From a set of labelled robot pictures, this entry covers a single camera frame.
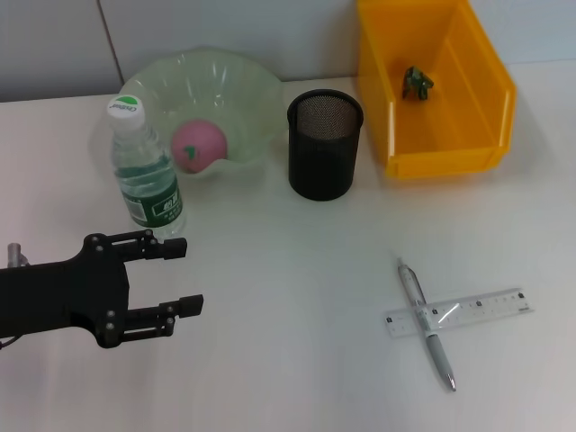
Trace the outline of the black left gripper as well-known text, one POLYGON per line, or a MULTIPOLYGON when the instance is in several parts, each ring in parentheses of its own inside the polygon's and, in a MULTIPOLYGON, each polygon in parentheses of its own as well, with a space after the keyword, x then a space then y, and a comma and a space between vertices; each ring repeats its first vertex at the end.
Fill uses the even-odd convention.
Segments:
POLYGON ((171 337, 177 319, 202 313, 203 296, 127 312, 124 261, 172 260, 184 258, 186 251, 185 238, 160 241, 151 229, 112 236, 98 233, 87 236, 80 252, 68 260, 5 268, 1 337, 81 328, 102 348, 117 347, 123 340, 171 337))

